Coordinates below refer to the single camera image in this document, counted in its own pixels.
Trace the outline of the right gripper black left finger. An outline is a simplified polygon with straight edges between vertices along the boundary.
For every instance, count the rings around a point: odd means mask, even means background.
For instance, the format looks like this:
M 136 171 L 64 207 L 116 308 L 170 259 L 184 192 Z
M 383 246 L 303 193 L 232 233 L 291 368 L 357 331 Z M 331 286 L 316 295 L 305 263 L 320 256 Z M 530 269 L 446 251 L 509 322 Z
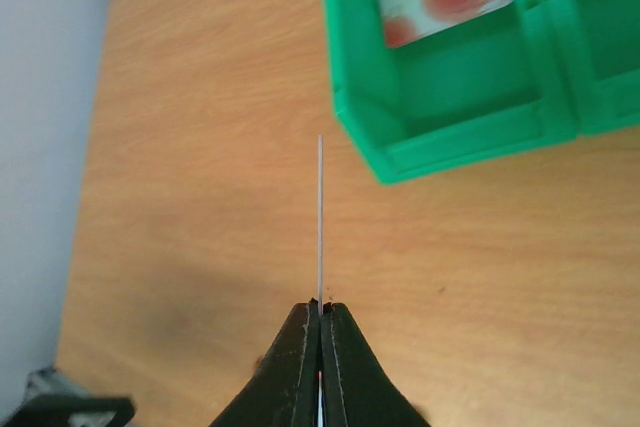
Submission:
M 315 426 L 319 345 L 318 302 L 295 304 L 249 382 L 212 425 Z

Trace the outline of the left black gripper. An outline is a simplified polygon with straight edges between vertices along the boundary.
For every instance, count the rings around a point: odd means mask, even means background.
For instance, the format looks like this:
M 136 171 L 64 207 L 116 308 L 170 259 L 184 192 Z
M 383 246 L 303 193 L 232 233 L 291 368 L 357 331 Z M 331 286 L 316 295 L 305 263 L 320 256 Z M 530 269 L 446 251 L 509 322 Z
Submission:
M 47 394 L 28 400 L 3 423 L 6 427 L 126 426 L 136 408 L 129 397 Z

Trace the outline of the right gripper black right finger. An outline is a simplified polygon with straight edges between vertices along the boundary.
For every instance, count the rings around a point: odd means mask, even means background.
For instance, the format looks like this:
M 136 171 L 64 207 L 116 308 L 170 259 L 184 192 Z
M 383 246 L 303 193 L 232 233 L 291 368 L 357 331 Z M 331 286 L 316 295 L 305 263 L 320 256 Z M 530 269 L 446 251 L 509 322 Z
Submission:
M 327 303 L 320 319 L 326 426 L 427 426 L 395 387 L 343 303 Z

